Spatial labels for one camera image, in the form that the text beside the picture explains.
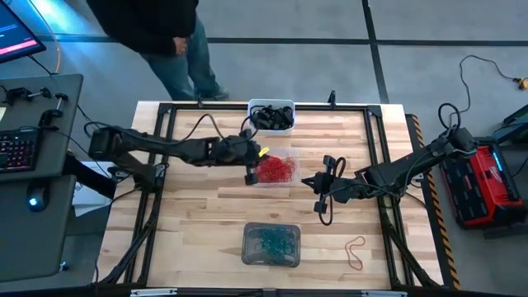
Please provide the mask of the white paper sheet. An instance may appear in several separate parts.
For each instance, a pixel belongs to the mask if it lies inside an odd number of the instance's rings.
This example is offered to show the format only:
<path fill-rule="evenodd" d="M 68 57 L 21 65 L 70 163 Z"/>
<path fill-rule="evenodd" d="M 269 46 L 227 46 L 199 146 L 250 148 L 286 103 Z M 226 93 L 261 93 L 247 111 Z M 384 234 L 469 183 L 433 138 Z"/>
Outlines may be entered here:
<path fill-rule="evenodd" d="M 109 176 L 109 168 L 114 166 L 114 164 L 110 162 L 95 163 L 83 161 L 82 164 L 86 165 L 87 167 L 102 176 Z M 110 203 L 111 198 L 107 198 L 106 196 L 99 194 L 97 191 L 94 191 L 93 189 L 84 186 L 79 182 L 75 184 L 72 206 L 76 217 L 85 215 L 91 211 L 108 206 Z"/>

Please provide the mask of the teal cables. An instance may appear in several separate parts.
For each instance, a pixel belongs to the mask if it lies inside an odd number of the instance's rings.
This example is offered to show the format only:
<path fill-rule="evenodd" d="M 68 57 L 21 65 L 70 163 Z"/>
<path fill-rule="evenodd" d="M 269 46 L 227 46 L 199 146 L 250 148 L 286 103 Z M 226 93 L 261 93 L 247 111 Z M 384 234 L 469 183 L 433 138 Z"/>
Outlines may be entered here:
<path fill-rule="evenodd" d="M 286 231 L 270 231 L 267 235 L 267 248 L 270 252 L 292 253 L 295 247 L 295 237 Z"/>

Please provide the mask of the grey translucent plastic basket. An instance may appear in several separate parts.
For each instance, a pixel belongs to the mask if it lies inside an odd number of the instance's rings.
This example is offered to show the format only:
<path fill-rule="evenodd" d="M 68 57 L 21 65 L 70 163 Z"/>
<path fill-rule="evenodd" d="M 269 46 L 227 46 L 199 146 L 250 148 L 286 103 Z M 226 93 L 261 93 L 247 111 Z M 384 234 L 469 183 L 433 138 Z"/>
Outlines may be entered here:
<path fill-rule="evenodd" d="M 255 252 L 253 239 L 258 237 L 258 229 L 288 229 L 295 233 L 296 251 L 293 257 L 270 257 L 265 252 Z M 295 268 L 300 264 L 300 228 L 292 224 L 268 224 L 250 222 L 244 226 L 241 259 L 246 265 L 281 266 Z"/>

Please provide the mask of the clear plastic basket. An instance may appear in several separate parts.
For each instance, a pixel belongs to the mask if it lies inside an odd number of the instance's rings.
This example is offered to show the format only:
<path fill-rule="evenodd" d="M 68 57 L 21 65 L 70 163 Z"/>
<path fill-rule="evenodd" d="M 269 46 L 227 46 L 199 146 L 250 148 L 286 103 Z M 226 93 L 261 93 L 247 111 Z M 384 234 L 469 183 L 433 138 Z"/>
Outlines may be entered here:
<path fill-rule="evenodd" d="M 294 184 L 300 182 L 300 152 L 296 148 L 269 148 L 270 151 L 263 157 L 262 162 L 268 159 L 270 156 L 275 156 L 278 158 L 288 158 L 292 157 L 296 159 L 297 168 L 296 172 L 296 181 L 291 183 L 256 183 L 255 186 L 259 187 L 290 187 Z"/>

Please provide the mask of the yellow black hazard tape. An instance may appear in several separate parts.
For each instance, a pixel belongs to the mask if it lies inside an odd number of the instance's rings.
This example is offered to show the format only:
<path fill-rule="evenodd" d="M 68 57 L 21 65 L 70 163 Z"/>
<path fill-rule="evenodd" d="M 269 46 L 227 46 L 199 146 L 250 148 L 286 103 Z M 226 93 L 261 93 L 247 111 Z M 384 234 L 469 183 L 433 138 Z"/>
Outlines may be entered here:
<path fill-rule="evenodd" d="M 406 114 L 405 118 L 407 121 L 412 149 L 416 151 L 426 145 L 425 140 L 422 137 L 420 123 L 415 115 Z M 449 235 L 441 212 L 439 196 L 436 191 L 436 184 L 434 177 L 431 174 L 431 169 L 428 169 L 424 173 L 424 177 L 420 181 L 420 184 L 427 206 L 427 213 L 430 220 L 443 283 L 449 289 L 460 290 L 460 279 L 455 268 L 454 254 L 451 250 Z"/>

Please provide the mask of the black aluminium frame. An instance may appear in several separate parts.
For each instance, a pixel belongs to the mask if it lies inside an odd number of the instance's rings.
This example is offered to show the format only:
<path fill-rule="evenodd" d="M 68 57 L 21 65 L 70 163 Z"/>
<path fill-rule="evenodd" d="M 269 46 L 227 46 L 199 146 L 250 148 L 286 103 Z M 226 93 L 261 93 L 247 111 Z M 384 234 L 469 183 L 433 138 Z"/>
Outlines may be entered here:
<path fill-rule="evenodd" d="M 268 148 L 300 152 L 300 174 L 323 169 L 323 157 L 346 159 L 345 176 L 373 161 L 394 160 L 413 149 L 400 105 L 300 104 L 289 136 L 261 136 Z M 387 289 L 390 286 L 377 203 L 335 205 L 332 225 L 322 225 L 315 195 L 302 184 L 255 187 L 241 167 L 192 167 L 169 160 L 163 194 L 142 199 L 132 181 L 118 187 L 98 259 L 107 276 L 131 244 L 134 228 L 160 205 L 157 228 L 139 250 L 130 272 L 148 286 L 176 288 Z M 243 228 L 249 222 L 294 224 L 301 231 L 296 268 L 242 262 Z M 354 252 L 362 271 L 349 267 L 345 244 L 363 236 Z"/>

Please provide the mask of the person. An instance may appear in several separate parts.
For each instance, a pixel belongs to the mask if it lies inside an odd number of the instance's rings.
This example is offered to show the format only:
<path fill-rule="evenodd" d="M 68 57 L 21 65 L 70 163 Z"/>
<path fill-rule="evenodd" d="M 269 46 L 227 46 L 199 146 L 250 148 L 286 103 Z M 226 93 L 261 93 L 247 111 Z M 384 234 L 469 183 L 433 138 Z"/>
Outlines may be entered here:
<path fill-rule="evenodd" d="M 139 54 L 174 101 L 223 101 L 199 0 L 86 0 L 101 28 Z"/>

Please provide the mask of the grey desk panel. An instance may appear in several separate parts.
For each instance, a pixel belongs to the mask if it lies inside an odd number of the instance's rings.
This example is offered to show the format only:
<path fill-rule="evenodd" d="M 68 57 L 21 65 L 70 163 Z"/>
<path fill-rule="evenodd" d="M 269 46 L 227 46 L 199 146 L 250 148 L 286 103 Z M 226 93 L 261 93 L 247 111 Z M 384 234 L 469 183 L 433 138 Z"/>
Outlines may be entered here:
<path fill-rule="evenodd" d="M 58 177 L 83 75 L 0 80 L 0 182 Z"/>
<path fill-rule="evenodd" d="M 0 184 L 0 282 L 52 276 L 59 271 L 76 177 L 47 181 L 49 202 L 30 210 L 29 181 Z"/>

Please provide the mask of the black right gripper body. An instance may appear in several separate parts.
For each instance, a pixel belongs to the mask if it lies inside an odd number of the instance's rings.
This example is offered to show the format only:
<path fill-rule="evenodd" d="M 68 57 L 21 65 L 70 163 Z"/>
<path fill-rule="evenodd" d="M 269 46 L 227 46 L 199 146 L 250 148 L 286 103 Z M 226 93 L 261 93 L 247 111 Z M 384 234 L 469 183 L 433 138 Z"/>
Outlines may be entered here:
<path fill-rule="evenodd" d="M 338 169 L 339 165 L 346 165 L 345 158 L 335 159 L 330 155 L 323 157 L 323 165 L 327 173 L 326 182 L 326 193 L 316 194 L 319 195 L 318 201 L 314 203 L 313 210 L 319 214 L 325 214 L 327 211 L 328 204 L 326 199 L 330 196 L 336 202 L 346 204 L 352 199 L 365 199 L 368 191 L 362 178 L 348 179 L 340 177 L 343 170 Z"/>

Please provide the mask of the backlit black keyboard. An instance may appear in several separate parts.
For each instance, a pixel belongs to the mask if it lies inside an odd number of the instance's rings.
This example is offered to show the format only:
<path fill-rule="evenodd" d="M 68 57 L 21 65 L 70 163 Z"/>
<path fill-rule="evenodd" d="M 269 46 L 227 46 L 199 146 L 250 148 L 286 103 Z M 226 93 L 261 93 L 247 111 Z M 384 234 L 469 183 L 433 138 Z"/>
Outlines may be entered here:
<path fill-rule="evenodd" d="M 35 169 L 40 130 L 33 127 L 0 131 L 0 173 Z"/>

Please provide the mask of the black screw clamp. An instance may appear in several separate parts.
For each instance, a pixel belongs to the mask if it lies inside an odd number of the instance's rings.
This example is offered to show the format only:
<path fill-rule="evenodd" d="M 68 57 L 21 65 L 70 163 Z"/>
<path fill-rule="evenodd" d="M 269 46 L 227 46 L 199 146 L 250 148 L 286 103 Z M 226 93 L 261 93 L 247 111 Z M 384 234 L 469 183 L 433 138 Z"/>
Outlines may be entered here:
<path fill-rule="evenodd" d="M 3 103 L 7 103 L 10 106 L 13 106 L 15 101 L 18 99 L 33 101 L 35 97 L 44 97 L 48 99 L 51 98 L 51 92 L 46 87 L 42 87 L 39 92 L 31 92 L 25 87 L 17 87 L 12 89 L 6 89 L 5 87 L 2 87 L 2 89 L 5 93 L 5 99 Z"/>
<path fill-rule="evenodd" d="M 38 126 L 43 130 L 58 130 L 59 127 L 53 125 L 52 122 L 54 119 L 61 118 L 63 112 L 61 111 L 61 106 L 64 101 L 68 101 L 68 95 L 64 93 L 56 93 L 54 97 L 58 100 L 57 106 L 54 109 L 47 110 L 41 114 Z"/>

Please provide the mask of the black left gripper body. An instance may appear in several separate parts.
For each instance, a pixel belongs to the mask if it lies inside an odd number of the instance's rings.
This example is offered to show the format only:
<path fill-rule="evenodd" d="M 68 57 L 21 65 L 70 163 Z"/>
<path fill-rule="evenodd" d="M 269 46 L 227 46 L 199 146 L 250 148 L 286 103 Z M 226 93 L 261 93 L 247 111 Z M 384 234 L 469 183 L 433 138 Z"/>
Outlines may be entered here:
<path fill-rule="evenodd" d="M 262 160 L 261 146 L 252 138 L 250 129 L 242 130 L 238 135 L 230 135 L 213 147 L 213 161 L 216 167 L 243 166 L 246 168 L 245 184 L 257 184 L 256 168 Z"/>

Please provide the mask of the red and teal band cluster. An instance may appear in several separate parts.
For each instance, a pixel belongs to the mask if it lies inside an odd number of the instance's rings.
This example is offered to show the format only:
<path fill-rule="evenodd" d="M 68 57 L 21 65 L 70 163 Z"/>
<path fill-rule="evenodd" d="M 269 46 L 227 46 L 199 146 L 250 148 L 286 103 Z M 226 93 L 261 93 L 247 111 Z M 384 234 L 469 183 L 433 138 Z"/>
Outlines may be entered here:
<path fill-rule="evenodd" d="M 262 248 L 274 256 L 281 256 L 289 252 L 290 245 L 284 238 L 264 238 Z"/>

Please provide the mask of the dark teal case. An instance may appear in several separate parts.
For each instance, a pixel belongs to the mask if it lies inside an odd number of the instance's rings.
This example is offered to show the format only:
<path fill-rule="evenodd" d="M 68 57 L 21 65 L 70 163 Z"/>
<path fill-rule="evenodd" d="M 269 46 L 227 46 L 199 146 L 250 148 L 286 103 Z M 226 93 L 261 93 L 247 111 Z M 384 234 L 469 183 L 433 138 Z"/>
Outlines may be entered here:
<path fill-rule="evenodd" d="M 500 144 L 528 144 L 528 104 L 506 117 L 492 138 Z"/>

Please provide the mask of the white metal bracket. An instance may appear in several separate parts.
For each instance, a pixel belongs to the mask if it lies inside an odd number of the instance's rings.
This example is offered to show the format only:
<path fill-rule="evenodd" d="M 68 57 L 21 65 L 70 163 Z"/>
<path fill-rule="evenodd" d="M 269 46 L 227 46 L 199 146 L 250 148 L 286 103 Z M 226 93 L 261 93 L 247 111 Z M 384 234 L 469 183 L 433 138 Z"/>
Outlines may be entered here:
<path fill-rule="evenodd" d="M 168 297 L 177 295 L 177 288 L 145 288 L 130 291 L 130 297 Z"/>
<path fill-rule="evenodd" d="M 408 297 L 408 294 L 393 290 L 363 290 L 361 297 Z"/>

